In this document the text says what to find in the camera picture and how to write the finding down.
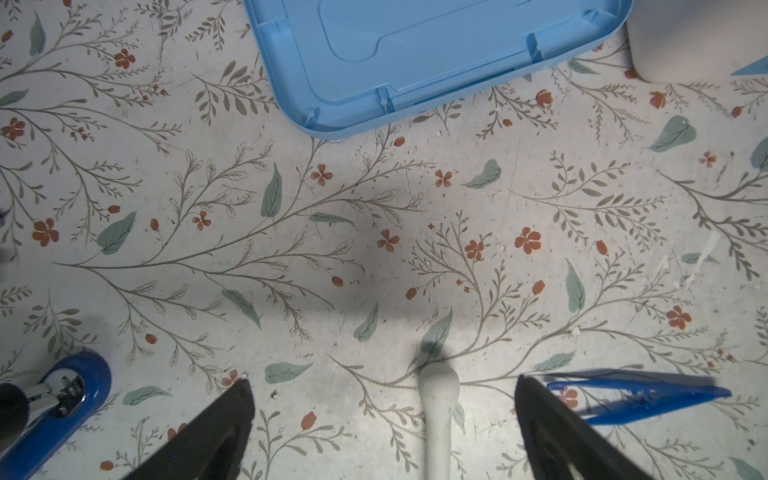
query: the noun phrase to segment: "blue clamp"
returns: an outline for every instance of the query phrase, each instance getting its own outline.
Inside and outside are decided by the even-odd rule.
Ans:
[[[731,396],[729,389],[719,386],[688,386],[636,380],[592,379],[547,384],[551,391],[561,391],[567,386],[628,390],[631,393],[631,397],[615,405],[615,408],[604,406],[606,413],[586,419],[590,425],[623,425]]]

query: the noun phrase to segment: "floral pattern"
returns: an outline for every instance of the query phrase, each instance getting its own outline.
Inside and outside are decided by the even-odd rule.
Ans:
[[[125,476],[247,377],[241,478],[419,478],[435,361],[454,478],[530,478],[516,379],[589,369],[733,390],[601,430],[654,477],[768,475],[768,79],[648,84],[620,32],[327,142],[239,0],[3,8],[0,380],[83,347],[114,378],[47,477]]]

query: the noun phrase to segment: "blue plastic lid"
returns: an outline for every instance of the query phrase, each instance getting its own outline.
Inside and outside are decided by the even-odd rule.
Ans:
[[[283,112],[337,140],[599,45],[632,0],[245,0]]]

